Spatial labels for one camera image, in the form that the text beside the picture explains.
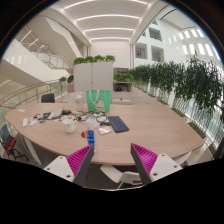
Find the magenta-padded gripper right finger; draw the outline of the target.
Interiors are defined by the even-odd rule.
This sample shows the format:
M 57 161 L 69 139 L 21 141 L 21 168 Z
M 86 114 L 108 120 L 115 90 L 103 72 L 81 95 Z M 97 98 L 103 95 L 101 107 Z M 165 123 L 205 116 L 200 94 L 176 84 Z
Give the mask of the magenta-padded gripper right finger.
M 143 185 L 147 185 L 182 169 L 168 155 L 157 155 L 134 143 L 131 144 L 131 155 L 135 161 Z

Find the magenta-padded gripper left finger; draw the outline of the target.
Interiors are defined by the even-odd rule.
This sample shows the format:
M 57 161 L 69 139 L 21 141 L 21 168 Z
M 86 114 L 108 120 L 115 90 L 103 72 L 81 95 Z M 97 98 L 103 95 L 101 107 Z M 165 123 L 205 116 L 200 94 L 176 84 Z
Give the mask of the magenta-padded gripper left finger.
M 88 145 L 69 156 L 58 156 L 44 170 L 82 186 L 94 155 L 94 145 Z

